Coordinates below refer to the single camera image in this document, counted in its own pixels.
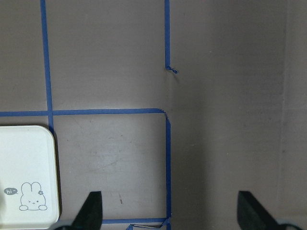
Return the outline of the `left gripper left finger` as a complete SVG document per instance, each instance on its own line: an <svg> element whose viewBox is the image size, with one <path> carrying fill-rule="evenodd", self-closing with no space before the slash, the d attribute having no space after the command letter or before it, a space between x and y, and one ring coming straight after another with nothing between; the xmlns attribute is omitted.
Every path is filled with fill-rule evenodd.
<svg viewBox="0 0 307 230"><path fill-rule="evenodd" d="M74 221L56 230L99 230L103 223L101 191L92 191L86 198Z"/></svg>

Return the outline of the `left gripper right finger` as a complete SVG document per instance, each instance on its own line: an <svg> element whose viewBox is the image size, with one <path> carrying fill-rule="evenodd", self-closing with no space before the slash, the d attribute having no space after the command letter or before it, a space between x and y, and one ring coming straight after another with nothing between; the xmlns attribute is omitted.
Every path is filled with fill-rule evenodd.
<svg viewBox="0 0 307 230"><path fill-rule="evenodd" d="M250 191L237 195L237 222L241 230L301 230L291 223L278 223Z"/></svg>

